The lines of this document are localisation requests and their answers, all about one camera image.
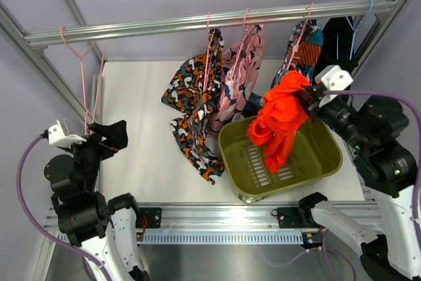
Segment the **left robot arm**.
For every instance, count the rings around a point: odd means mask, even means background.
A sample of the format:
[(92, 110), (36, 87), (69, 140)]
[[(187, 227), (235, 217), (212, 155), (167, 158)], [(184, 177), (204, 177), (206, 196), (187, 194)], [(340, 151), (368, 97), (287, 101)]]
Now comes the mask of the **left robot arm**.
[(101, 162), (128, 146), (126, 121), (92, 123), (89, 135), (79, 136), (66, 121), (47, 128), (50, 145), (64, 150), (44, 168), (53, 191), (51, 201), (59, 230), (70, 245), (85, 251), (96, 280), (150, 280), (139, 258), (136, 226), (143, 219), (130, 193), (107, 201), (95, 189)]

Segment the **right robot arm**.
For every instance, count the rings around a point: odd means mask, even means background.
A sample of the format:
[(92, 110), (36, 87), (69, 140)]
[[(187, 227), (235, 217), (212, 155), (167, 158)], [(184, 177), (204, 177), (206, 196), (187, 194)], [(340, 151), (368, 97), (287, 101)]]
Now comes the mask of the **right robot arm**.
[(295, 92), (304, 110), (333, 130), (354, 153), (353, 164), (370, 189), (383, 232), (364, 228), (321, 193), (298, 203), (305, 226), (319, 225), (346, 243), (373, 280), (420, 279), (420, 159), (397, 138), (409, 125), (404, 114), (411, 102), (393, 93), (367, 92), (354, 109), (344, 101), (349, 90), (322, 85)]

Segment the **bright orange shorts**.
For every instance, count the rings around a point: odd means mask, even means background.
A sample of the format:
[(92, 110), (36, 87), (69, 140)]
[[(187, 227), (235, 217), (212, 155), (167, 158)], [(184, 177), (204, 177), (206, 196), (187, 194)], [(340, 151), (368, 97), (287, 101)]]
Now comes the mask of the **bright orange shorts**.
[(310, 82), (299, 72), (290, 70), (263, 97), (263, 108), (247, 129), (247, 136), (262, 146), (264, 163), (271, 174), (280, 170), (293, 151), (295, 133), (309, 118), (295, 92)]

